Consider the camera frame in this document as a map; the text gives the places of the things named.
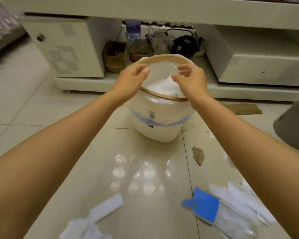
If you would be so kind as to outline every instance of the plastic bottle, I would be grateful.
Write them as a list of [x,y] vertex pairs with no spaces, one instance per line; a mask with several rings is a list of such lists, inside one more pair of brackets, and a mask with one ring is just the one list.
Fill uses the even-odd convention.
[[141,38],[141,21],[136,19],[127,19],[126,23],[126,32],[127,32],[127,42],[130,47],[133,45],[134,40]]

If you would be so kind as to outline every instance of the gray bin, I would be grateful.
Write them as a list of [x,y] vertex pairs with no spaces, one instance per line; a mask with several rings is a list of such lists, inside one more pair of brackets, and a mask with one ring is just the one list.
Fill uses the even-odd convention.
[[299,101],[274,121],[274,130],[285,143],[299,149]]

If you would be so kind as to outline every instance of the hand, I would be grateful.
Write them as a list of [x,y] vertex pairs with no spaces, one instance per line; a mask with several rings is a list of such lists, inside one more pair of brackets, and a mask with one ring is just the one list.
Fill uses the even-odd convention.
[[122,105],[136,95],[149,73],[147,64],[131,64],[121,71],[110,92],[118,96]]
[[179,75],[172,75],[171,77],[191,103],[202,95],[208,94],[206,76],[202,68],[194,64],[182,64],[177,68]]

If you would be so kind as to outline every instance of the shelf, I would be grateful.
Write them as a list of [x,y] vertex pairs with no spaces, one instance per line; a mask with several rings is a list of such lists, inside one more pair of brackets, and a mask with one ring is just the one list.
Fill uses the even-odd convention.
[[299,4],[257,0],[3,0],[16,12],[299,30]]
[[[202,67],[207,77],[208,93],[214,98],[249,99],[268,101],[297,101],[299,88],[275,88],[246,85],[219,84],[207,58],[194,58],[192,61]],[[55,78],[63,90],[107,92],[114,85],[119,74],[106,72],[104,78]]]

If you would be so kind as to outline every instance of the white furniture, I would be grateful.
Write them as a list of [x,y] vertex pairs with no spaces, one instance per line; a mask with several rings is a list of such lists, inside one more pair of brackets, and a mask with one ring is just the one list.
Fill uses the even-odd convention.
[[[38,13],[84,15],[299,30],[299,4],[252,0],[3,0],[3,2],[11,10],[28,12],[28,15]],[[216,98],[299,100],[299,88],[219,84],[206,59],[200,58],[196,62],[209,69],[208,88],[211,95]],[[105,92],[112,87],[117,74],[105,73],[103,79],[76,77],[57,77],[55,80],[58,86],[65,90]]]
[[194,28],[204,38],[219,82],[299,86],[299,44],[284,30],[206,24]]
[[58,77],[104,77],[103,48],[117,39],[122,21],[24,15],[21,23]]

